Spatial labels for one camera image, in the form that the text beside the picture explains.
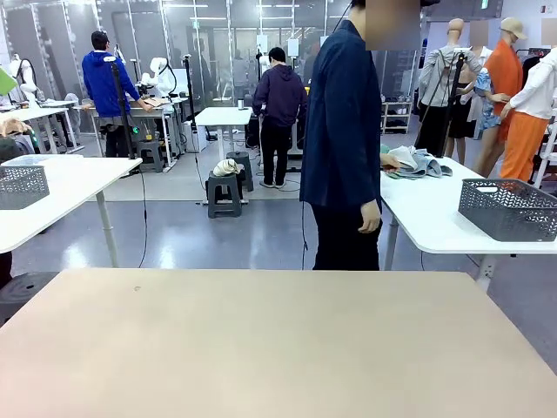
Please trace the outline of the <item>person's right hand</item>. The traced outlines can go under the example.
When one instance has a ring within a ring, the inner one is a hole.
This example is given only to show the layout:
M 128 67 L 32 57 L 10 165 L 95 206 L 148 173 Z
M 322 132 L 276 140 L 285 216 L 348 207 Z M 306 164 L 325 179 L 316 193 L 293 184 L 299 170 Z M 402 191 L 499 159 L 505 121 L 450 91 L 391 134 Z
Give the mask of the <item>person's right hand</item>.
M 365 203 L 360 207 L 362 217 L 362 226 L 359 228 L 360 233 L 373 233 L 381 223 L 381 212 L 376 200 Z

